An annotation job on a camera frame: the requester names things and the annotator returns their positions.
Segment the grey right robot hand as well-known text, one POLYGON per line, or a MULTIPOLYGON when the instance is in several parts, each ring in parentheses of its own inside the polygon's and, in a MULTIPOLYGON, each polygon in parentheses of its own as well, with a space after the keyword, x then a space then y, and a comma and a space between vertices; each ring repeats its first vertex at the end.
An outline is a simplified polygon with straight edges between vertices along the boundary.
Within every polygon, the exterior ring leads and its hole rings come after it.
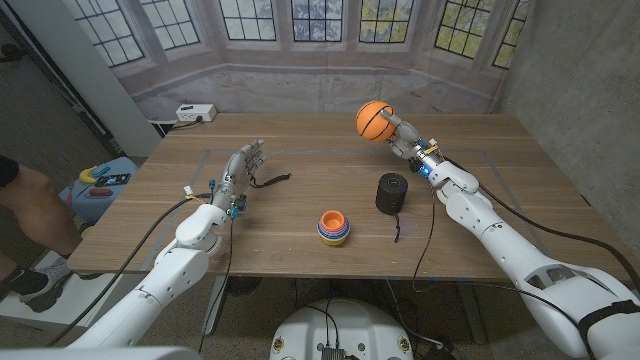
POLYGON ((420 133, 407 121, 391 114, 387 110, 380 110, 379 114, 393 125, 395 130, 385 140, 392 152, 402 159, 406 159, 409 168, 414 173, 420 173, 428 178, 443 159, 437 152, 436 145, 428 145, 420 133))

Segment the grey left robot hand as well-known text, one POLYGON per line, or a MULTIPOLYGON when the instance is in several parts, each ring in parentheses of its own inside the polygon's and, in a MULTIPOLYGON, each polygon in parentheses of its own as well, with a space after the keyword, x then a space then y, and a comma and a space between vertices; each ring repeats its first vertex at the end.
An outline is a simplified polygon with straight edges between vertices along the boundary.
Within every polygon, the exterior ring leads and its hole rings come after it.
POLYGON ((266 160, 261 151, 263 144, 263 139, 254 140, 230 157, 217 183, 212 205, 226 210, 235 196, 245 192, 255 172, 266 160))

